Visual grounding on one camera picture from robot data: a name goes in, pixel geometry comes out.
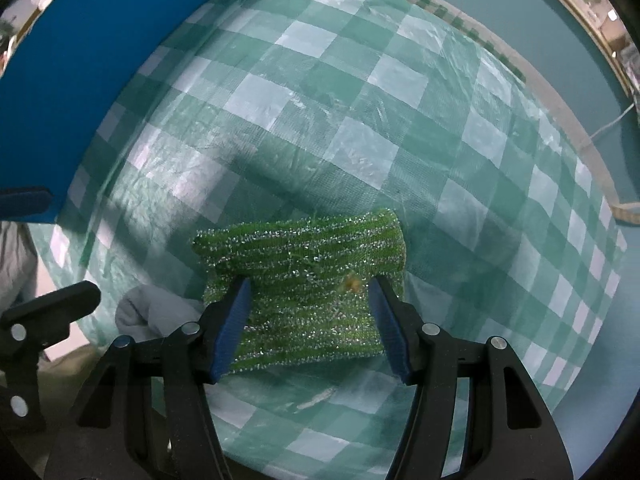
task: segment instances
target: scrubbing sponge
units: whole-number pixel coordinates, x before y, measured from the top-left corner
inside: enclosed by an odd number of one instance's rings
[[[199,232],[193,249],[209,271],[205,304],[238,274],[251,278],[253,307],[231,371],[382,353],[367,283],[384,274],[401,296],[405,247],[392,211],[239,224]]]

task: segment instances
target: blue rubber pad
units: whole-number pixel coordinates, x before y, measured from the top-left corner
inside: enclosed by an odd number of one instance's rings
[[[407,384],[411,376],[409,362],[409,350],[407,341],[402,335],[398,320],[391,311],[391,306],[378,280],[369,282],[369,308],[376,320],[376,326],[380,332],[382,345],[385,347],[386,358],[389,360],[391,370]]]
[[[242,283],[216,339],[214,360],[211,364],[210,372],[211,378],[215,383],[228,372],[229,366],[234,360],[250,311],[251,282],[247,278]]]

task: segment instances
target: white cord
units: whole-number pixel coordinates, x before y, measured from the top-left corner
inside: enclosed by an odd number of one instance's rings
[[[624,112],[622,112],[617,118],[613,119],[609,124],[605,124],[603,127],[598,129],[594,134],[590,135],[591,140],[595,139],[597,135],[601,134],[607,128],[610,128],[614,124],[616,124],[620,119],[622,119],[625,115],[627,115],[634,108],[635,105],[636,105],[635,103],[631,103],[629,105],[629,108],[627,108]]]

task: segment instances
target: checkered tablecloth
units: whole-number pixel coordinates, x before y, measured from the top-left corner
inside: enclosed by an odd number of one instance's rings
[[[207,2],[122,90],[57,224],[32,232],[58,286],[100,286],[81,327],[105,345],[129,288],[202,296],[198,229],[382,207],[401,220],[407,300],[454,336],[507,338],[553,409],[625,241],[523,83],[406,0]],[[248,466],[380,480],[413,390],[381,357],[233,375],[208,395],[223,448]]]

